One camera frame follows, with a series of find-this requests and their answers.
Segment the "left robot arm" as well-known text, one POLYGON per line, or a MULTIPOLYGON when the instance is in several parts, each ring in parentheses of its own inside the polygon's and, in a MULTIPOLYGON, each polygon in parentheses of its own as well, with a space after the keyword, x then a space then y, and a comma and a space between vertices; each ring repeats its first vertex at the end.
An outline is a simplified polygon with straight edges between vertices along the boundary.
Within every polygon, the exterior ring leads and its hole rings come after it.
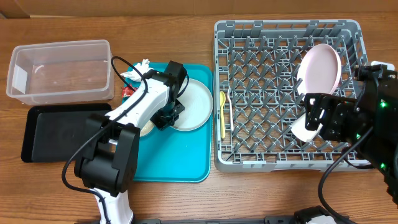
POLYGON ((178 98, 189 76, 181 63, 170 61, 163 72, 132 69, 141 79, 139 88, 115 110, 89 116, 88 139, 62 170, 66 187, 95 196, 100 223, 134 222, 127 189, 137 169, 141 130, 152 121, 162 131, 184 110, 178 98))

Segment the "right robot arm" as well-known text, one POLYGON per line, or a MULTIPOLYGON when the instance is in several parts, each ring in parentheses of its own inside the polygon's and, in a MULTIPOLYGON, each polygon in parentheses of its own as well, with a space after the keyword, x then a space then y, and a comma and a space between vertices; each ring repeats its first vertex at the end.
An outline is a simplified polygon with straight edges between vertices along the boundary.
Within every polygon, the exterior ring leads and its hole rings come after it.
POLYGON ((384 176, 387 193, 397 202, 397 72, 384 64, 361 65, 356 66, 354 77, 363 83, 356 99, 326 93, 308 93, 304 99, 307 130, 318 129, 324 140, 351 144, 318 185, 320 210, 329 223, 350 223, 326 203, 323 184, 352 151, 384 176))

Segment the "white plastic spoon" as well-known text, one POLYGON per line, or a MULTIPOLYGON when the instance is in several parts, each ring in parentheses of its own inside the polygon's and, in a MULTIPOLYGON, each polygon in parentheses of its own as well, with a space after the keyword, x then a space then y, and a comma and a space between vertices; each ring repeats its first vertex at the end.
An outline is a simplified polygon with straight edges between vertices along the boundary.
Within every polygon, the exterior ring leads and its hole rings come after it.
POLYGON ((234 121, 233 121, 233 104, 232 104, 232 101, 231 101, 231 98, 230 98, 230 94, 231 93, 231 87, 229 86, 228 87, 228 91, 227 91, 227 96, 226 96, 226 98, 227 98, 227 101, 228 101, 228 104, 229 104, 229 123, 230 123, 230 130, 231 130, 231 132, 233 132, 234 131, 234 121))

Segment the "yellow plastic spoon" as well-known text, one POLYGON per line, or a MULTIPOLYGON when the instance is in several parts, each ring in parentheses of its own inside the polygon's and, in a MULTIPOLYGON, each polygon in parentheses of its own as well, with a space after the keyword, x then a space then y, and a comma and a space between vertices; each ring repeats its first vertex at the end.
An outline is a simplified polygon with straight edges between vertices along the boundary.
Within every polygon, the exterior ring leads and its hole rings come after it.
POLYGON ((226 136, 225 122, 224 122, 224 104, 226 101, 226 96, 223 91, 220 91, 220 128, 221 128, 221 138, 224 139, 226 136))

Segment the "grey plate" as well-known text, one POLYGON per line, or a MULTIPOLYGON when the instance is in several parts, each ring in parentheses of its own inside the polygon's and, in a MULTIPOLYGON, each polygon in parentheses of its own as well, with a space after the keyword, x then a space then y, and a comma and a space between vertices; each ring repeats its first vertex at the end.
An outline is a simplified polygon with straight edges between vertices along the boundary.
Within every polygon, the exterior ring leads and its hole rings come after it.
POLYGON ((172 126, 178 131, 193 131, 204 125, 213 111, 213 97, 206 85, 190 79, 178 101, 185 107, 172 126))

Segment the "white paper cup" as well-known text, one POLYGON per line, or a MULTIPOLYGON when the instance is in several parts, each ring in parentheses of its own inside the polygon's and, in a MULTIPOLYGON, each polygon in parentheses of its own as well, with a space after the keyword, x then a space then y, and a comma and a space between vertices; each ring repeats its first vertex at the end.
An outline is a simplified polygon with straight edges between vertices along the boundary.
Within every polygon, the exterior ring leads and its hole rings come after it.
POLYGON ((320 132, 322 128, 322 124, 319 125, 316 131, 310 131, 305 128, 305 114, 301 117, 297 118, 291 124, 291 132, 301 141, 303 142, 310 142, 312 141, 316 135, 320 132))

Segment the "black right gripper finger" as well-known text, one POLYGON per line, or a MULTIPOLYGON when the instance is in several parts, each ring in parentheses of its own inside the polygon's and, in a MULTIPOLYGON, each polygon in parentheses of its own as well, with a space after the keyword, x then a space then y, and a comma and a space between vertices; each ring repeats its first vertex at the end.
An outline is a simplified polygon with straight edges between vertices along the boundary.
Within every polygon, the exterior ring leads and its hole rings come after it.
POLYGON ((312 108, 306 110, 305 128, 309 131, 316 131, 326 123, 326 110, 324 108, 312 108))
POLYGON ((311 112, 312 109, 321 110, 322 100, 324 97, 329 96, 326 93, 307 93, 304 98, 304 106, 306 112, 311 112))

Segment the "pink plate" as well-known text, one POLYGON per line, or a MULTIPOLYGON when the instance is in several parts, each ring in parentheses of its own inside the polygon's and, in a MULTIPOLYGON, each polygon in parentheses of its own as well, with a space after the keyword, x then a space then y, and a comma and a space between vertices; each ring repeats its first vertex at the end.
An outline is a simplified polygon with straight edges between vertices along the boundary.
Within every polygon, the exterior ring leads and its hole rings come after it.
POLYGON ((302 59, 297 72, 301 79, 298 94, 327 93, 336 90, 341 78, 341 59, 336 50, 327 44, 312 47, 302 59))

